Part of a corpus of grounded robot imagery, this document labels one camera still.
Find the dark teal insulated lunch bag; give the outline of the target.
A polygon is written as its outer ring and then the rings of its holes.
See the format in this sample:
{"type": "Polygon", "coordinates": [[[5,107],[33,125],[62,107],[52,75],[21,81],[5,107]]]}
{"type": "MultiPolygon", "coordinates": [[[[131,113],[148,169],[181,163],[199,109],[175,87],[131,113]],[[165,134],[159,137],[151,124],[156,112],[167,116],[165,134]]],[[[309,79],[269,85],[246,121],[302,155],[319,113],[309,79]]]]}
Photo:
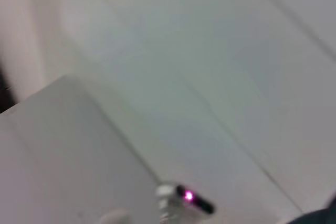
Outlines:
{"type": "Polygon", "coordinates": [[[302,215],[287,224],[336,224],[336,195],[326,208],[302,215]]]}

